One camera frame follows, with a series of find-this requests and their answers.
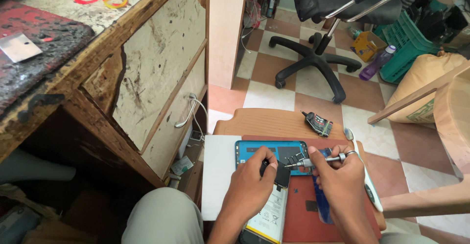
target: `water bottle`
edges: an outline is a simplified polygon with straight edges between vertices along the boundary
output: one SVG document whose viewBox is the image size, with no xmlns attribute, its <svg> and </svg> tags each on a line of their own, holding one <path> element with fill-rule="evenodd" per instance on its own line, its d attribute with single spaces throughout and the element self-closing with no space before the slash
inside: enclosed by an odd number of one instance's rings
<svg viewBox="0 0 470 244">
<path fill-rule="evenodd" d="M 377 71 L 382 67 L 385 63 L 390 61 L 393 57 L 393 53 L 397 48 L 395 46 L 388 46 L 385 50 L 377 53 L 374 61 L 367 65 L 359 74 L 359 78 L 368 81 L 372 76 L 377 73 Z"/>
<path fill-rule="evenodd" d="M 356 39 L 357 36 L 362 32 L 362 30 L 356 29 L 354 27 L 348 26 L 348 33 L 353 38 Z"/>
</svg>

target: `desk drawer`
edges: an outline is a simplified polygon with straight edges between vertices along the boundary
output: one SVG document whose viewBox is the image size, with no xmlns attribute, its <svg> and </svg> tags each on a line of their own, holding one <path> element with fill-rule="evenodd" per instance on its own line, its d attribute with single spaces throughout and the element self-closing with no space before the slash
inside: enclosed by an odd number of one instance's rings
<svg viewBox="0 0 470 244">
<path fill-rule="evenodd" d="M 199 2 L 168 0 L 124 43 L 126 70 L 112 116 L 139 150 L 204 39 Z"/>
<path fill-rule="evenodd" d="M 184 127 L 176 128 L 174 126 L 176 122 L 183 122 L 188 117 L 189 94 L 194 93 L 198 96 L 204 87 L 204 53 L 205 50 L 199 56 L 142 155 L 142 158 L 161 179 L 166 175 L 173 156 L 176 154 L 179 138 L 185 135 Z"/>
</svg>

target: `wooden chair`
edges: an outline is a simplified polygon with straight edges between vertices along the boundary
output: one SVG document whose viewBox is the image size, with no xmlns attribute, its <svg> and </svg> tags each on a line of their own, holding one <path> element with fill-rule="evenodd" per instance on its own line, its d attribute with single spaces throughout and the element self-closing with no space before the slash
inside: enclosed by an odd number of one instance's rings
<svg viewBox="0 0 470 244">
<path fill-rule="evenodd" d="M 382 198 L 387 218 L 470 213 L 470 61 L 371 116 L 368 123 L 374 124 L 433 92 L 439 136 L 462 172 L 463 181 Z"/>
</svg>

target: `chair base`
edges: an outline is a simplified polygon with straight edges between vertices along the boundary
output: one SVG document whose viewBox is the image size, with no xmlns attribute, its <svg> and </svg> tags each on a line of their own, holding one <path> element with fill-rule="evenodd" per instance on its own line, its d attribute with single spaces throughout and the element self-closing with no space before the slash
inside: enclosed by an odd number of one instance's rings
<svg viewBox="0 0 470 244">
<path fill-rule="evenodd" d="M 286 85 L 285 79 L 289 77 L 290 75 L 296 73 L 297 71 L 305 67 L 314 66 L 320 70 L 323 76 L 325 76 L 326 81 L 328 81 L 328 84 L 331 87 L 333 94 L 335 95 L 335 97 L 333 97 L 332 99 L 333 103 L 340 104 L 341 102 L 344 101 L 344 99 L 346 99 L 346 93 L 344 92 L 343 87 L 339 83 L 338 78 L 333 73 L 328 63 L 346 65 L 347 72 L 355 72 L 359 70 L 362 64 L 359 61 L 346 58 L 343 56 L 334 55 L 334 54 L 328 54 L 328 53 L 322 53 L 321 55 L 315 54 L 315 50 L 320 45 L 320 42 L 324 40 L 325 38 L 328 39 L 326 34 L 325 34 L 325 37 L 323 37 L 322 39 L 320 33 L 315 33 L 313 36 L 311 36 L 308 39 L 309 43 L 314 44 L 313 48 L 309 48 L 297 42 L 288 40 L 284 37 L 277 37 L 277 36 L 271 37 L 271 40 L 269 40 L 270 47 L 281 45 L 299 53 L 300 55 L 304 57 L 302 60 L 297 61 L 296 63 L 281 70 L 279 73 L 276 74 L 275 85 L 277 88 L 279 89 L 283 88 Z"/>
</svg>

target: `office chair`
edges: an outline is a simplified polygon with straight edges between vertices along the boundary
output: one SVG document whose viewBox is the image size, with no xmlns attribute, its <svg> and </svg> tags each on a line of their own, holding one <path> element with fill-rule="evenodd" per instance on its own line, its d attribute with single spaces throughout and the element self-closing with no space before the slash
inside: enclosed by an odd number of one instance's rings
<svg viewBox="0 0 470 244">
<path fill-rule="evenodd" d="M 301 22 L 312 19 L 314 23 L 320 23 L 322 17 L 326 19 L 335 17 L 336 19 L 323 38 L 320 33 L 315 33 L 308 39 L 308 42 L 313 44 L 313 48 L 283 37 L 271 37 L 270 47 L 281 45 L 296 51 L 304 57 L 277 73 L 275 85 L 281 89 L 286 85 L 285 79 L 287 77 L 305 67 L 314 66 L 320 70 L 328 81 L 335 95 L 332 101 L 339 104 L 346 99 L 346 94 L 328 63 L 346 65 L 347 72 L 355 72 L 362 66 L 357 60 L 324 53 L 339 22 L 343 20 L 347 23 L 359 21 L 376 25 L 391 24 L 398 19 L 402 3 L 400 0 L 294 0 L 294 2 L 297 16 Z"/>
</svg>

